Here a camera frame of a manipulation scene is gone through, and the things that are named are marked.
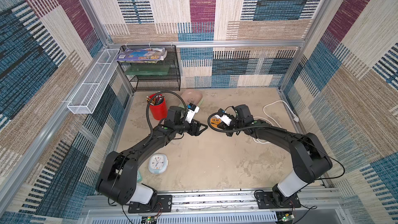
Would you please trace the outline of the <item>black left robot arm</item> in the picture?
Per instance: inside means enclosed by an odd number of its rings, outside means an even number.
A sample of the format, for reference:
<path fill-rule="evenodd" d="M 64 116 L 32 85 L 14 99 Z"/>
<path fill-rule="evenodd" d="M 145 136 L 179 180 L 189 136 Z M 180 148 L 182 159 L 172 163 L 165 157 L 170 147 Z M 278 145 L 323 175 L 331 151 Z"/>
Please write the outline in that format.
<path fill-rule="evenodd" d="M 157 206 L 157 191 L 137 183 L 138 169 L 157 150 L 175 139 L 177 134 L 199 136 L 208 126 L 194 119 L 199 107 L 190 103 L 171 106 L 163 122 L 149 126 L 150 134 L 122 152 L 110 152 L 104 162 L 95 190 L 122 206 L 138 203 L 148 208 Z"/>

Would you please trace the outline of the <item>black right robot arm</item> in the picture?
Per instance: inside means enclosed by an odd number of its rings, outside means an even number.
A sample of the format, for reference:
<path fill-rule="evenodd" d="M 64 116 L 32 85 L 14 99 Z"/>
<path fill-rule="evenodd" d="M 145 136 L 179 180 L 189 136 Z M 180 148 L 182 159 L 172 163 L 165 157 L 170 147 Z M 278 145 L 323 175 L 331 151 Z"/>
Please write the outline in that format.
<path fill-rule="evenodd" d="M 329 156 L 315 134 L 293 133 L 281 127 L 275 127 L 262 119 L 255 119 L 247 105 L 233 107 L 235 115 L 219 109 L 210 114 L 207 119 L 209 127 L 227 136 L 234 133 L 244 133 L 255 139 L 264 140 L 287 151 L 291 156 L 292 171 L 272 189 L 272 198 L 275 201 L 286 201 L 306 186 L 319 180 L 322 175 L 333 168 L 333 162 L 341 166 L 345 174 L 345 167 L 337 159 Z M 216 127 L 211 120 L 221 120 Z"/>

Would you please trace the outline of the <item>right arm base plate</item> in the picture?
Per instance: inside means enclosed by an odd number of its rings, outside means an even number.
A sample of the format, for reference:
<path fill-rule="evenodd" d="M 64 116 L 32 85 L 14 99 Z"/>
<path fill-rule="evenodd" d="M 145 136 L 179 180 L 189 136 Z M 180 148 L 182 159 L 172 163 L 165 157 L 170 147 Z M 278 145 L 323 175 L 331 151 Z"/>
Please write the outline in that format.
<path fill-rule="evenodd" d="M 293 194 L 290 197 L 285 197 L 277 192 L 256 190 L 254 192 L 254 197 L 257 201 L 259 209 L 296 209 L 301 207 L 297 194 Z"/>

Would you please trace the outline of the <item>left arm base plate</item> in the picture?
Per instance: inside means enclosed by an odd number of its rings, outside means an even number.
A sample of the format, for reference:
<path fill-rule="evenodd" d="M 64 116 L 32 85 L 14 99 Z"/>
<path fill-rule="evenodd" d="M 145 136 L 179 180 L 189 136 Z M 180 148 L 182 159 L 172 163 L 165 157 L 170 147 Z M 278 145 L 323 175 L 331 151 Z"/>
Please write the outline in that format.
<path fill-rule="evenodd" d="M 172 210 L 172 195 L 157 195 L 148 204 L 131 202 L 129 204 L 129 214 L 150 214 L 150 213 L 170 213 Z"/>

